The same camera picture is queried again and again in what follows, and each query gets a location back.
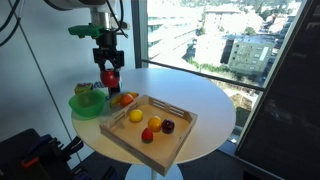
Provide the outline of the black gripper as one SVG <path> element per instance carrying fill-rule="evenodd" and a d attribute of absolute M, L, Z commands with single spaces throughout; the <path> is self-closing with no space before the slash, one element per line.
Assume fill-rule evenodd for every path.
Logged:
<path fill-rule="evenodd" d="M 119 71 L 124 66 L 124 52 L 117 51 L 117 33 L 106 31 L 94 37 L 97 47 L 93 49 L 94 62 L 101 71 L 105 70 L 106 55 L 115 54 L 113 67 Z"/>

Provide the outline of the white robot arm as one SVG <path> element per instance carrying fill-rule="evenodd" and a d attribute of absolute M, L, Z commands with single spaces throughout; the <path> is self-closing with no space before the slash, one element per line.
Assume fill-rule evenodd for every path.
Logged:
<path fill-rule="evenodd" d="M 94 62 L 101 71 L 105 63 L 112 64 L 112 70 L 119 72 L 124 66 L 124 52 L 117 49 L 117 36 L 128 37 L 124 32 L 129 25 L 123 20 L 123 0 L 44 0 L 50 7 L 59 11 L 88 8 L 91 21 L 87 25 L 70 27 L 70 35 L 79 38 L 91 37 L 96 40 L 93 49 Z"/>

